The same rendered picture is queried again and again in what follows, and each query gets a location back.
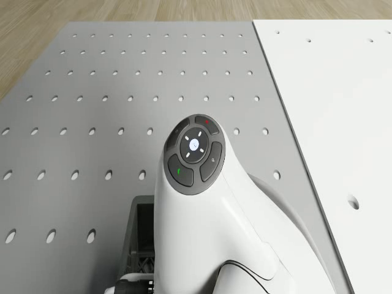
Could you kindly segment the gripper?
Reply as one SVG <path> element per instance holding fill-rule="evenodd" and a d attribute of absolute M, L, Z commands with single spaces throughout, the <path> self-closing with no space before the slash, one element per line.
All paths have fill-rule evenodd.
<path fill-rule="evenodd" d="M 129 273 L 107 288 L 105 294 L 154 294 L 153 273 Z"/>

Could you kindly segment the dark grey basket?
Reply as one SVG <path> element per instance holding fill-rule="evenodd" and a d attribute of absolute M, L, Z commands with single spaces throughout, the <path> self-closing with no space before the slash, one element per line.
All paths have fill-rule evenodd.
<path fill-rule="evenodd" d="M 154 197 L 136 196 L 131 204 L 118 276 L 154 272 Z"/>

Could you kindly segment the white board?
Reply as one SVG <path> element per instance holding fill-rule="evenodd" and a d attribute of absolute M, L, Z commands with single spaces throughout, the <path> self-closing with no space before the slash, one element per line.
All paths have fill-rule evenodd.
<path fill-rule="evenodd" d="M 355 294 L 392 294 L 392 20 L 255 20 Z"/>

